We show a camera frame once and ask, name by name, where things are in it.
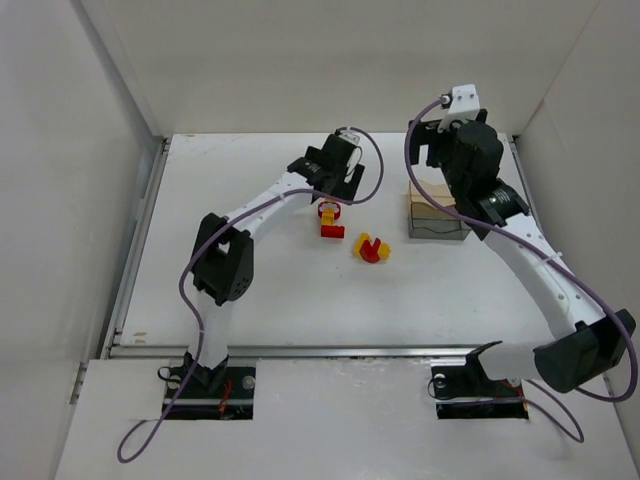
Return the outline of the yellow curved lego brick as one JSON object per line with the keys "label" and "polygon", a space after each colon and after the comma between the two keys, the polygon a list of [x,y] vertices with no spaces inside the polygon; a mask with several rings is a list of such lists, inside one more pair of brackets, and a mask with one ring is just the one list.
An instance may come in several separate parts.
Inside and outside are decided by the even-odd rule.
{"label": "yellow curved lego brick", "polygon": [[326,209],[321,212],[321,226],[331,227],[335,225],[336,211],[332,209]]}

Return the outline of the red rectangular lego brick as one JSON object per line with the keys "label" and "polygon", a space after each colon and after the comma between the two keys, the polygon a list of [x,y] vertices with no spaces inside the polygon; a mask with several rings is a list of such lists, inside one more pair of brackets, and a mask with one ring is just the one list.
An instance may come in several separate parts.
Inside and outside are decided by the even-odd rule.
{"label": "red rectangular lego brick", "polygon": [[340,225],[322,225],[320,234],[323,238],[343,239],[345,227]]}

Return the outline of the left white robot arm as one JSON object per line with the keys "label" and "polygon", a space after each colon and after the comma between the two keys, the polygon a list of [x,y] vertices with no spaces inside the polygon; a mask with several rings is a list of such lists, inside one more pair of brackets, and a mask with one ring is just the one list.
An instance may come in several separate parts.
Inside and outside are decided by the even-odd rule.
{"label": "left white robot arm", "polygon": [[256,245],[295,212],[322,197],[356,204],[364,173],[360,135],[341,128],[308,147],[267,190],[242,207],[205,216],[181,273],[181,299],[194,314],[197,337],[183,357],[181,382],[213,391],[223,382],[235,303],[254,279]]}

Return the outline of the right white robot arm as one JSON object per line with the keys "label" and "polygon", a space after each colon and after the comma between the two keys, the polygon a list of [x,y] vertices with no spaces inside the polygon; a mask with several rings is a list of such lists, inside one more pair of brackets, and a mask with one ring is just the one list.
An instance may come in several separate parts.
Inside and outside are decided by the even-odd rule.
{"label": "right white robot arm", "polygon": [[614,311],[561,260],[533,218],[528,204],[499,176],[504,145],[487,125],[485,110],[408,124],[405,165],[419,162],[441,171],[454,198],[437,210],[462,221],[510,268],[533,299],[551,332],[542,345],[489,342],[467,354],[447,379],[457,396],[475,396],[482,384],[510,378],[544,381],[554,391],[585,394],[584,384],[630,361],[626,390],[609,397],[629,399],[639,384],[639,361],[631,336],[636,322],[626,310]]}

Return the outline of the yellow lego brick left cluster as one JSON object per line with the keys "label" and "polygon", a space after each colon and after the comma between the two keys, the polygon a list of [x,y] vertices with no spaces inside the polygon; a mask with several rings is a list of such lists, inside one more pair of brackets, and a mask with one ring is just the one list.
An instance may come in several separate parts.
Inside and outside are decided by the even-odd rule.
{"label": "yellow lego brick left cluster", "polygon": [[354,244],[353,254],[356,258],[368,262],[370,248],[371,237],[368,233],[363,232],[359,235]]}

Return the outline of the yellow lego brick cluster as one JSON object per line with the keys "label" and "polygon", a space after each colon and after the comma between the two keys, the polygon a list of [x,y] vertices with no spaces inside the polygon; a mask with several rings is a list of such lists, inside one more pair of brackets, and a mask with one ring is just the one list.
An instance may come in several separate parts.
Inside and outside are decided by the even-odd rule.
{"label": "yellow lego brick cluster", "polygon": [[381,243],[377,250],[378,258],[381,262],[385,262],[390,258],[391,248],[387,243]]}
{"label": "yellow lego brick cluster", "polygon": [[368,262],[370,248],[371,237],[368,233],[363,232],[359,235],[354,244],[353,254],[356,258]]}

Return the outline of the grey transparent container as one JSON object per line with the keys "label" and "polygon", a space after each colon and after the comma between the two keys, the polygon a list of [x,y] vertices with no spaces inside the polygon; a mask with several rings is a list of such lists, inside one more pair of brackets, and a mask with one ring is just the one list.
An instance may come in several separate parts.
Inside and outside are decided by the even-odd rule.
{"label": "grey transparent container", "polygon": [[471,229],[424,203],[410,203],[408,235],[412,239],[464,241]]}

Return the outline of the red lego brick cluster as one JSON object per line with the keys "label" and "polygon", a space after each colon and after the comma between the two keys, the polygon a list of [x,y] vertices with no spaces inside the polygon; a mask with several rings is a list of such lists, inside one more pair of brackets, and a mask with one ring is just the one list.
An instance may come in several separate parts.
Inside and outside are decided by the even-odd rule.
{"label": "red lego brick cluster", "polygon": [[371,240],[371,248],[369,253],[368,262],[370,264],[378,263],[380,260],[377,255],[378,246],[381,244],[381,240],[379,238],[375,238]]}

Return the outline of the yellow lego brick right cluster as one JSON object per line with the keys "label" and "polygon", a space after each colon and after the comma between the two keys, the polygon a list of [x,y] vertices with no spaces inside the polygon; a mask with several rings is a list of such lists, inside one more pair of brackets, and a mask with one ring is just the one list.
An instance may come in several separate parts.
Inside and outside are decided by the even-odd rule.
{"label": "yellow lego brick right cluster", "polygon": [[377,250],[378,258],[381,262],[385,262],[390,258],[391,248],[387,243],[381,243]]}

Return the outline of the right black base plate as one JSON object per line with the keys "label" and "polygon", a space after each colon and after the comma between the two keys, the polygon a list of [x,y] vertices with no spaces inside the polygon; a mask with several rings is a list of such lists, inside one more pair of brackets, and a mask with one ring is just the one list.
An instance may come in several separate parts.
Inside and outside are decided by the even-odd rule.
{"label": "right black base plate", "polygon": [[468,365],[435,365],[431,375],[439,420],[529,419],[520,379],[490,380]]}

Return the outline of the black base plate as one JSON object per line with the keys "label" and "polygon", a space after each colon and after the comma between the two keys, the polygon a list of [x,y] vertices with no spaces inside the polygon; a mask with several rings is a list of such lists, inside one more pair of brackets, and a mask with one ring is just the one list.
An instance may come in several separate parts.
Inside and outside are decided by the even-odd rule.
{"label": "black base plate", "polygon": [[431,375],[439,420],[529,419],[520,379],[490,380],[468,365],[435,365]]}
{"label": "black base plate", "polygon": [[167,420],[252,420],[256,365],[223,362],[215,369],[198,366]]}

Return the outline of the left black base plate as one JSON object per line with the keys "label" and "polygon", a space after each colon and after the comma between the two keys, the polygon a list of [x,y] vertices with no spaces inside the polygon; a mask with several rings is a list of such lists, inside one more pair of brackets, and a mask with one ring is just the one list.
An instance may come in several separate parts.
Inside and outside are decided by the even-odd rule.
{"label": "left black base plate", "polygon": [[167,420],[252,420],[256,365],[223,362],[215,369],[198,366]]}

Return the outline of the aluminium rail front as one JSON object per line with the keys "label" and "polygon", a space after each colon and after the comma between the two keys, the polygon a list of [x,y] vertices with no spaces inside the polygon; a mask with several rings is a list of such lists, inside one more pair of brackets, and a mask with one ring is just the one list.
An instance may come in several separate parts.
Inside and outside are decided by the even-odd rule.
{"label": "aluminium rail front", "polygon": [[[476,345],[445,346],[246,346],[228,348],[232,358],[245,359],[363,359],[462,357]],[[104,359],[181,358],[186,346],[123,346],[114,344],[103,352]]]}

